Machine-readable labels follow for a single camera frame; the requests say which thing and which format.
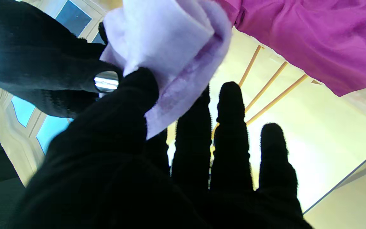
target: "blue glass pane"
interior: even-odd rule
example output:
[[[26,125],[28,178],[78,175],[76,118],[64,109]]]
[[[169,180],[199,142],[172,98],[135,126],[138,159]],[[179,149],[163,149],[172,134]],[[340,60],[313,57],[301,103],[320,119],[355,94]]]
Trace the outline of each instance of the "blue glass pane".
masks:
[[[91,17],[85,14],[71,1],[67,1],[56,17],[56,20],[78,37],[91,21]]]
[[[101,36],[99,33],[97,33],[96,38],[94,38],[92,43],[97,43],[97,44],[103,44],[105,45],[103,39],[101,39]]]
[[[53,116],[46,117],[45,122],[43,122],[38,134],[36,135],[36,138],[45,154],[48,151],[48,146],[53,138],[63,132],[68,125],[69,122],[66,118]]]
[[[29,119],[35,109],[35,106],[28,101],[14,96],[11,100],[13,108],[15,109],[16,118],[18,122],[24,127],[28,125]]]

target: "finger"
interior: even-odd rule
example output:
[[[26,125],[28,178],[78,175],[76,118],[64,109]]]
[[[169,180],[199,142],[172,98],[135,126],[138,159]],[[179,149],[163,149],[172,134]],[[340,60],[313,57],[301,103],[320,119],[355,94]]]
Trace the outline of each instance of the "finger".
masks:
[[[260,192],[284,196],[297,194],[296,172],[288,161],[288,150],[281,127],[266,124],[261,132]]]
[[[172,179],[177,185],[208,190],[211,145],[209,88],[177,122]]]
[[[167,129],[146,141],[145,156],[164,174],[169,175],[169,158],[167,156],[169,146],[166,144],[166,139]]]
[[[247,125],[241,88],[225,83],[220,91],[211,190],[252,190]]]

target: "white wall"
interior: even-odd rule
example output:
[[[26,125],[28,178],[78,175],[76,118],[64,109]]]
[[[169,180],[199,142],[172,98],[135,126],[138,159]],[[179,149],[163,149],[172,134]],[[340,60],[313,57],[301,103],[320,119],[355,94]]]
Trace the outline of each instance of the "white wall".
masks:
[[[305,219],[316,229],[366,229],[366,175],[331,192]]]

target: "purple fabric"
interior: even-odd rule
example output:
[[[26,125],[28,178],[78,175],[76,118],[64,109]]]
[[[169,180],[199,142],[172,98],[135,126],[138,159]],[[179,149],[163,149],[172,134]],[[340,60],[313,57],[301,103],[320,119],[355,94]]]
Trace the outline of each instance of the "purple fabric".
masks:
[[[231,40],[231,24],[211,0],[125,0],[104,18],[109,45],[101,60],[154,73],[157,104],[146,113],[148,136],[182,116],[207,87]]]
[[[215,0],[235,27],[337,96],[366,88],[366,0]]]

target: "wooden slat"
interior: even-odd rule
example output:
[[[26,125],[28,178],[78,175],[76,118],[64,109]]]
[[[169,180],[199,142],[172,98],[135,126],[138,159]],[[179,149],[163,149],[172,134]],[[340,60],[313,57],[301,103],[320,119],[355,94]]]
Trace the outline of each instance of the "wooden slat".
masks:
[[[255,50],[255,52],[254,52],[254,55],[253,55],[253,56],[252,56],[252,58],[251,58],[251,61],[250,61],[250,62],[249,62],[249,64],[248,64],[247,69],[246,69],[246,70],[245,70],[245,72],[244,72],[244,75],[242,76],[242,78],[241,78],[241,80],[240,80],[240,83],[238,84],[240,87],[242,87],[242,85],[244,84],[244,81],[245,81],[245,79],[247,78],[247,76],[248,76],[248,74],[249,74],[249,71],[251,70],[252,65],[254,64],[255,59],[257,58],[257,56],[258,56],[258,53],[259,53],[260,49],[261,49],[261,46],[260,46],[260,45],[258,45],[257,49],[256,49],[256,50]]]
[[[279,100],[281,100],[283,97],[285,97],[289,92],[291,92],[295,87],[297,87],[303,80],[307,79],[308,76],[304,74],[302,77],[300,77],[296,82],[294,82],[290,87],[288,87],[286,90],[284,90],[278,97],[276,97],[272,102],[270,102],[266,107],[264,107],[260,112],[258,112],[255,116],[253,116],[251,119],[247,121],[247,126],[250,125],[252,122],[254,122],[257,118],[259,118],[261,115],[263,115],[267,110],[269,110],[273,105],[275,105]]]
[[[215,133],[215,130],[217,129],[217,127],[220,125],[220,123],[217,123],[213,129],[213,131],[211,132],[211,139],[214,139],[214,133]]]
[[[251,103],[248,104],[248,106],[245,108],[245,113],[251,108],[252,105],[262,96],[262,94],[267,90],[267,88],[273,83],[273,81],[279,76],[279,74],[283,71],[283,69],[286,67],[288,63],[285,61],[278,71],[273,74],[273,76],[270,78],[270,80],[265,84],[265,86],[259,91],[259,93],[254,97],[254,99],[251,101]]]

